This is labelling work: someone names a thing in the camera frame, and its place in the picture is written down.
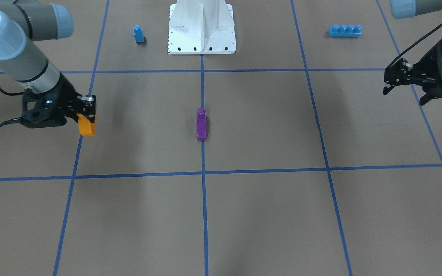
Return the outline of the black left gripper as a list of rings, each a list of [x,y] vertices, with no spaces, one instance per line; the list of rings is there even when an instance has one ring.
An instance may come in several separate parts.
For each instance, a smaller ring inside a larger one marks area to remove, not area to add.
[[[387,95],[396,86],[418,85],[425,93],[419,105],[433,99],[442,99],[442,40],[429,50],[417,63],[410,64],[404,58],[393,62],[384,71],[383,94]]]

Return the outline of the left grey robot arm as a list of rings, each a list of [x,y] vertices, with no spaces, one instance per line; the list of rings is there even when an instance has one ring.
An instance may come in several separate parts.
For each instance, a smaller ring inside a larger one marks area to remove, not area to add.
[[[389,7],[395,19],[411,19],[442,12],[442,0],[391,0]],[[423,91],[423,96],[419,99],[420,105],[425,105],[433,99],[442,99],[442,38],[416,63],[412,64],[404,58],[405,53],[440,28],[442,22],[386,66],[383,77],[384,95],[398,86],[415,85]]]

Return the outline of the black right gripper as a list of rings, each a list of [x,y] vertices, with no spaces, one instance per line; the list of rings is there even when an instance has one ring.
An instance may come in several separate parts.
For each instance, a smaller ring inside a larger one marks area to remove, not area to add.
[[[96,96],[77,93],[63,74],[47,92],[25,89],[22,105],[21,125],[27,128],[60,127],[68,118],[78,122],[78,114],[91,123],[96,120]]]

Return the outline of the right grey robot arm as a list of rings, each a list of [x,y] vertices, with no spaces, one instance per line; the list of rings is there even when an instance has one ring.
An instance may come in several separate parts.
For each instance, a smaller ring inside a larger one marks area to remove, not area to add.
[[[38,0],[0,3],[0,69],[21,87],[22,114],[11,122],[27,128],[60,127],[77,122],[83,136],[96,127],[96,97],[81,95],[35,45],[74,32],[72,14],[63,5]]]

